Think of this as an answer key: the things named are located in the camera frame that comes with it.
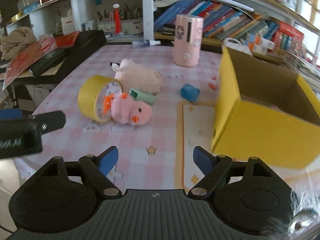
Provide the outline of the pink humidifier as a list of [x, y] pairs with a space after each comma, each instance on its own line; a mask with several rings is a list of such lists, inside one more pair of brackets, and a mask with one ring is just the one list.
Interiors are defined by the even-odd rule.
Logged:
[[199, 64], [203, 32], [203, 18], [179, 14], [175, 21], [173, 62], [182, 67]]

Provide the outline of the spray bottle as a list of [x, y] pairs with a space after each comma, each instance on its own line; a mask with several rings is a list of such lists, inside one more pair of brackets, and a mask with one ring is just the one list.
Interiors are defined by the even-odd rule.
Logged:
[[134, 40], [134, 41], [132, 41], [132, 47], [134, 49], [153, 47], [153, 46], [157, 46], [157, 45], [161, 45], [161, 41], [156, 41], [156, 40]]

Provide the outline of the black keyboard case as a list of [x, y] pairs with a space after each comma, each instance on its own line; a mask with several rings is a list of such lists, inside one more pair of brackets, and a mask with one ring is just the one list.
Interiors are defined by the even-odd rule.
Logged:
[[18, 77], [12, 85], [42, 85], [58, 84], [67, 77], [76, 67], [106, 44], [102, 30], [82, 31], [78, 35], [75, 45], [66, 49], [65, 59], [56, 67], [51, 68], [53, 74], [43, 73], [40, 77]]

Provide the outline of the red tassel ornament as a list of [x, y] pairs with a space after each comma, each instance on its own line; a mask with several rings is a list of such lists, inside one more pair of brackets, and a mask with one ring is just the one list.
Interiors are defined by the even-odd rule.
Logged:
[[113, 5], [114, 8], [114, 21], [115, 21], [115, 33], [120, 34], [121, 33], [121, 22], [120, 22], [120, 13], [119, 13], [119, 7], [120, 5], [115, 3]]

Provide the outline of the yellow cardboard box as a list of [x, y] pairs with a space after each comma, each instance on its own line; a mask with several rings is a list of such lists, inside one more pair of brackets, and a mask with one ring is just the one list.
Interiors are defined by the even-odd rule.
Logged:
[[303, 169], [319, 156], [319, 99], [287, 68], [224, 47], [212, 152]]

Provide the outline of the yellow tape roll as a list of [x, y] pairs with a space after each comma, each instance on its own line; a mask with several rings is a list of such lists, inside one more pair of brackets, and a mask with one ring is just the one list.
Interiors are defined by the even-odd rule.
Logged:
[[95, 122], [106, 123], [112, 119], [111, 110], [105, 110], [105, 97], [121, 94], [119, 80], [95, 75], [86, 80], [78, 92], [80, 112]]

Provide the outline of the pink pig plush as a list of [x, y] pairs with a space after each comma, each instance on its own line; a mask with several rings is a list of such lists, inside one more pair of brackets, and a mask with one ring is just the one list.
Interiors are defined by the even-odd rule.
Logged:
[[121, 63], [110, 63], [115, 71], [115, 79], [120, 81], [124, 92], [137, 89], [143, 93], [158, 94], [163, 85], [163, 77], [159, 71], [137, 64], [131, 59], [123, 59]]

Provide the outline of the black flat box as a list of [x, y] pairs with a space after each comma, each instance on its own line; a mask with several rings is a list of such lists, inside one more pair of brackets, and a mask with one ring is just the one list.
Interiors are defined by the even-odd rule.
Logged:
[[51, 68], [56, 67], [65, 57], [65, 50], [56, 48], [32, 64], [28, 70], [33, 77], [39, 77]]

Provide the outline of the white bookshelf frame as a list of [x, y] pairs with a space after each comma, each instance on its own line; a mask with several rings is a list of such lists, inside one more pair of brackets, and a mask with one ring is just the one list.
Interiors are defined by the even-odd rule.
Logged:
[[[42, 34], [53, 31], [55, 29], [55, 23], [52, 19], [52, 13], [50, 8], [64, 0], [52, 0], [44, 3], [40, 7], [36, 8], [32, 12], [25, 14], [28, 23], [35, 28], [34, 34], [36, 37]], [[109, 0], [111, 4], [122, 2], [123, 0]], [[153, 0], [140, 0], [142, 2], [143, 11], [143, 31], [146, 39], [152, 39], [154, 37], [154, 12]], [[255, 12], [263, 15], [268, 15], [272, 18], [276, 18], [280, 21], [289, 24], [298, 24], [309, 31], [319, 34], [319, 30], [305, 18], [294, 12], [293, 10], [285, 7], [282, 4], [277, 3], [274, 0], [232, 0], [243, 4], [247, 7], [253, 8]], [[74, 26], [76, 30], [81, 30], [82, 25], [89, 20], [92, 20], [97, 16], [97, 8], [95, 7], [95, 0], [70, 0], [72, 16], [74, 20]]]

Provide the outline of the stack of newspapers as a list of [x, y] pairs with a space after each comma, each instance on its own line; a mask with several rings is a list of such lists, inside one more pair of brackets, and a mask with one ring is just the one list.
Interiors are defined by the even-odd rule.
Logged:
[[304, 80], [308, 83], [308, 85], [311, 87], [311, 89], [315, 93], [319, 94], [319, 68], [315, 67], [305, 59], [302, 59], [292, 53], [283, 54], [281, 55], [281, 58], [283, 59], [288, 68], [301, 75], [304, 78]]

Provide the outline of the beige folded cloth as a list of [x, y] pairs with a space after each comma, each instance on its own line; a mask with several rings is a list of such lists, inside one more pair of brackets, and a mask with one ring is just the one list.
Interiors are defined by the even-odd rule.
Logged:
[[36, 42], [33, 30], [19, 27], [7, 37], [1, 39], [2, 60], [13, 60], [24, 48]]

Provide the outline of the red patterned paper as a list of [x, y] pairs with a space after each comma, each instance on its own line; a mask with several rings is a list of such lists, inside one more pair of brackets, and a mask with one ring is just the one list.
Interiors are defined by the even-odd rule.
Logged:
[[75, 31], [68, 35], [54, 37], [52, 33], [40, 36], [40, 39], [24, 48], [7, 66], [3, 77], [3, 87], [5, 90], [21, 73], [27, 70], [32, 64], [42, 57], [51, 53], [56, 48], [71, 48], [75, 45], [81, 31]]

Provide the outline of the pink chick plush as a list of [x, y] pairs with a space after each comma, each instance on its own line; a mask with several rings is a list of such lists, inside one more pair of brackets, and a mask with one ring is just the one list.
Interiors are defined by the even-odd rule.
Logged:
[[145, 102], [135, 101], [128, 93], [112, 93], [103, 100], [103, 114], [108, 112], [117, 123], [142, 126], [151, 119], [152, 107]]

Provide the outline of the blue bag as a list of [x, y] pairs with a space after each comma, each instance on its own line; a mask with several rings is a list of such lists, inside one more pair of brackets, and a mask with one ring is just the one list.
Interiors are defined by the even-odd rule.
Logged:
[[199, 97], [199, 94], [200, 94], [200, 89], [188, 83], [186, 83], [181, 88], [181, 97], [189, 102], [196, 103]]

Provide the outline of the white quilted handbag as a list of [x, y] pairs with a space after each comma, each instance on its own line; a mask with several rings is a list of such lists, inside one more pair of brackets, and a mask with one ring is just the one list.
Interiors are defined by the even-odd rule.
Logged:
[[225, 38], [223, 40], [223, 45], [225, 47], [228, 47], [228, 48], [231, 48], [231, 49], [234, 49], [234, 50], [237, 50], [237, 51], [240, 51], [240, 52], [243, 52], [243, 53], [246, 53], [246, 54], [252, 56], [252, 53], [251, 53], [250, 49], [248, 48], [248, 46], [243, 45], [237, 39], [230, 38], [230, 37]]

